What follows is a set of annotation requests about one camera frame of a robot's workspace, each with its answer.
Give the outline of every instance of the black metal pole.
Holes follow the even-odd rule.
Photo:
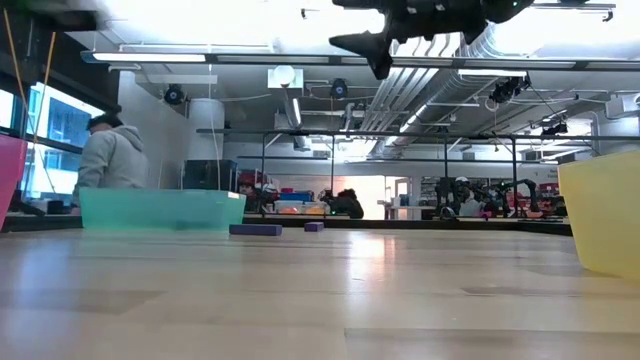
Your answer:
[[[264,160],[266,157],[267,150],[267,134],[262,135],[262,170],[260,171],[260,199],[264,196]],[[262,201],[258,201],[258,211],[262,213],[262,217],[265,217],[265,213],[260,211],[262,207]]]
[[[516,151],[516,139],[511,139],[511,156],[513,159],[513,208],[516,210],[515,217],[518,216],[518,152]]]
[[[335,165],[335,154],[336,154],[336,137],[335,135],[331,135],[331,195],[333,196],[333,172]]]
[[[444,203],[449,206],[449,153],[447,153],[447,136],[444,137]]]
[[[203,128],[196,129],[197,134],[211,134],[211,129]],[[228,135],[228,134],[283,134],[290,136],[310,136],[310,135],[349,135],[349,136],[366,136],[366,137],[375,137],[378,139],[388,138],[390,136],[406,136],[406,137],[417,137],[417,138],[444,138],[446,137],[454,137],[454,138],[467,138],[469,140],[494,140],[494,139],[519,139],[519,140],[571,140],[571,141],[592,141],[592,140],[602,140],[602,141],[640,141],[640,136],[564,136],[564,135],[518,135],[518,134],[488,134],[488,133],[412,133],[412,132],[400,132],[400,131],[349,131],[348,133],[345,131],[331,131],[331,130],[248,130],[248,129],[216,129],[216,134],[218,135]]]

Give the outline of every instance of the glass window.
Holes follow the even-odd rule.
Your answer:
[[[104,112],[52,87],[44,89],[38,83],[29,95],[29,124],[27,132],[33,134],[35,119],[40,115],[38,136],[51,140],[84,146],[89,138],[87,123]]]
[[[32,200],[63,200],[71,203],[78,180],[81,156],[45,145],[29,143],[20,188]]]
[[[13,119],[13,94],[0,90],[0,126],[11,127]]]

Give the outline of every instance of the wooden floor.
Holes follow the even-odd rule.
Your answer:
[[[0,359],[640,359],[640,284],[569,238],[0,235]]]

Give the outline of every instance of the metal frame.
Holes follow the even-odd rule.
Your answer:
[[[212,129],[197,129],[196,133],[198,134],[212,134]],[[438,138],[443,139],[443,149],[444,149],[444,159],[372,159],[372,162],[375,161],[389,161],[389,162],[402,162],[402,161],[411,161],[411,162],[443,162],[444,163],[444,177],[445,181],[449,179],[449,163],[470,163],[470,162],[483,162],[483,163],[510,163],[513,165],[513,183],[518,182],[518,164],[540,164],[538,161],[522,161],[518,160],[518,152],[516,146],[517,140],[525,139],[525,140],[576,140],[576,141],[640,141],[640,136],[534,136],[534,135],[519,135],[519,134],[484,134],[484,133],[476,133],[476,134],[468,134],[468,133],[408,133],[408,132],[375,132],[375,131],[329,131],[329,130],[291,130],[291,129],[282,129],[282,130],[242,130],[242,129],[219,129],[216,130],[216,134],[262,134],[262,156],[259,157],[261,159],[261,168],[262,174],[264,176],[265,171],[265,161],[267,159],[280,159],[280,160],[329,160],[329,158],[306,158],[306,157],[291,157],[291,156],[266,156],[266,148],[267,148],[267,136],[270,134],[276,135],[290,135],[290,136],[311,136],[311,135],[324,135],[331,136],[331,192],[333,193],[333,179],[335,173],[335,143],[336,136],[363,136],[363,137],[375,137],[375,138],[386,138],[389,136],[409,136],[409,137],[418,137],[418,138]],[[508,139],[511,140],[511,153],[512,160],[450,160],[448,156],[448,146],[449,146],[449,138],[467,138],[472,140],[491,140],[491,139]],[[242,159],[258,159],[256,156],[240,156]],[[518,190],[517,185],[514,186],[513,190],[513,206],[515,209],[515,217],[518,218]],[[449,204],[448,193],[445,194],[445,202]]]
[[[80,53],[87,63],[116,64],[131,63],[128,61],[100,61],[96,60],[93,51]],[[157,59],[141,59],[135,61],[144,64],[166,64],[161,55],[164,53],[135,53],[138,55],[157,55]],[[213,65],[291,65],[291,66],[369,66],[367,60],[354,55],[296,55],[296,54],[210,54],[196,53],[187,55],[202,55],[204,61],[171,61],[171,64],[213,64]],[[493,59],[470,57],[393,57],[393,67],[396,68],[432,68],[432,69],[476,69],[476,70],[521,70],[521,71],[600,71],[600,72],[629,72],[639,71],[640,61],[611,60],[611,59]]]

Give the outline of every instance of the ceiling light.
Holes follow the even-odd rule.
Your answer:
[[[300,104],[298,103],[298,98],[294,98],[293,99],[293,111],[296,114],[296,119],[298,119],[298,122],[302,122],[302,118],[300,117]]]
[[[203,54],[93,53],[93,58],[106,62],[205,62]]]
[[[497,77],[525,77],[526,71],[491,70],[491,69],[459,69],[460,76],[497,76]]]

